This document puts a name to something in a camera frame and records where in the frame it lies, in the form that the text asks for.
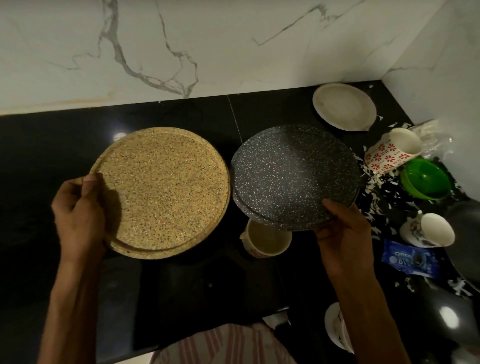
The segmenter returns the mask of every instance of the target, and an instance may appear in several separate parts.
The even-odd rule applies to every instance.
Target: black countertop
[[[316,87],[0,118],[1,362],[35,362],[60,253],[49,204],[64,180],[89,172],[116,134],[154,126],[187,129],[212,143],[229,164],[242,141],[269,127],[298,123],[328,129],[363,157],[365,147],[392,125],[411,122],[382,82],[353,85],[377,107],[379,117],[367,133],[342,132],[321,120],[312,108]],[[401,241],[390,227],[397,229],[414,209],[405,205],[406,197],[380,194],[390,222],[379,218],[372,225],[381,238]],[[424,212],[444,211],[415,201]],[[365,194],[357,200],[361,209],[370,203]],[[385,207],[388,203],[394,208]],[[294,233],[284,254],[254,259],[239,240],[247,220],[230,202],[217,229],[183,254],[140,261],[109,252],[100,285],[97,361],[114,363],[201,330],[249,324],[289,308],[299,348],[289,349],[299,362],[355,362],[324,329],[325,310],[337,299],[314,234]],[[434,352],[439,342],[445,350],[455,347],[453,340],[480,346],[471,300],[456,297],[446,285],[432,289],[418,277],[407,288],[403,273],[380,262],[382,252],[383,243],[374,241],[377,278],[412,357]],[[445,329],[436,309],[444,302],[471,324]]]

